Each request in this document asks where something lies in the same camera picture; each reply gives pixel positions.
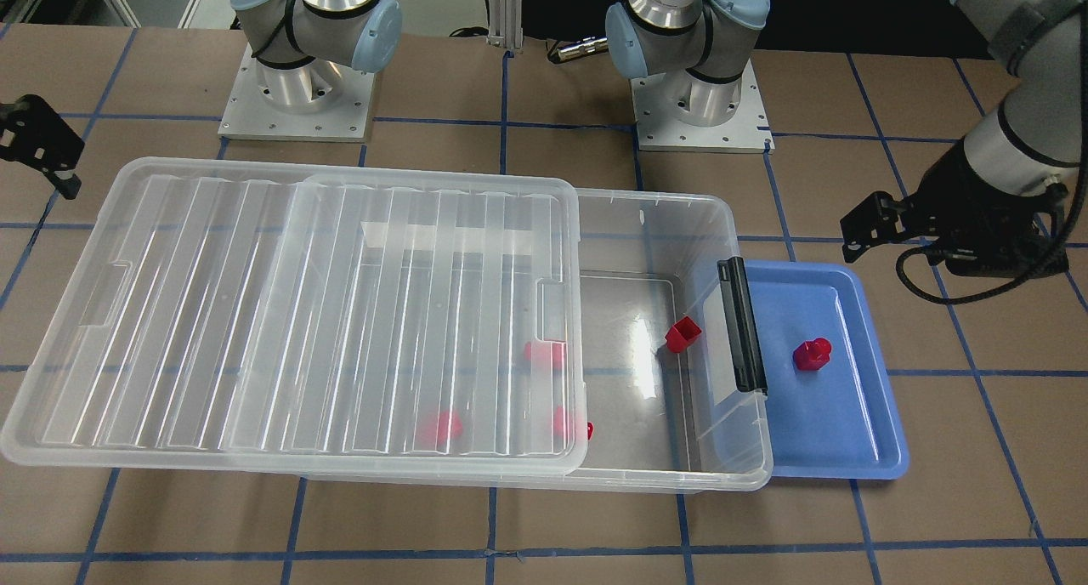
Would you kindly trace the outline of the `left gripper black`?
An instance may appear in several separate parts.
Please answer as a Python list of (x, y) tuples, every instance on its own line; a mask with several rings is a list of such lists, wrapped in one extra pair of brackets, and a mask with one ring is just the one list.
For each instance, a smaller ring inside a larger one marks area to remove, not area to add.
[(922, 177), (914, 194), (914, 228), (934, 236), (953, 275), (1017, 278), (1044, 256), (1051, 239), (1034, 217), (1043, 213), (1058, 232), (1068, 197), (1062, 182), (1036, 196), (996, 189), (972, 169), (962, 140)]

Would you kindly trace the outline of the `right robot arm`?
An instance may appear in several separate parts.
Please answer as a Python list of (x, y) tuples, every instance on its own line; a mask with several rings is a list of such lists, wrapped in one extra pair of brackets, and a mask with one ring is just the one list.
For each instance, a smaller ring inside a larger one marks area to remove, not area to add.
[(400, 42), (396, 0), (228, 0), (267, 105), (304, 115), (341, 94), (343, 73), (378, 74)]

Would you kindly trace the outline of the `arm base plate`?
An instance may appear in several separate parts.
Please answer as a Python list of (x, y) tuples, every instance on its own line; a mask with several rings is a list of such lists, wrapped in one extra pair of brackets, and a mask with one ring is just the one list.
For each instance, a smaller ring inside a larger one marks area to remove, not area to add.
[(776, 150), (757, 74), (747, 62), (739, 80), (710, 84), (684, 71), (630, 80), (642, 151)]
[(218, 135), (264, 142), (364, 144), (378, 74), (314, 60), (277, 70), (242, 51)]

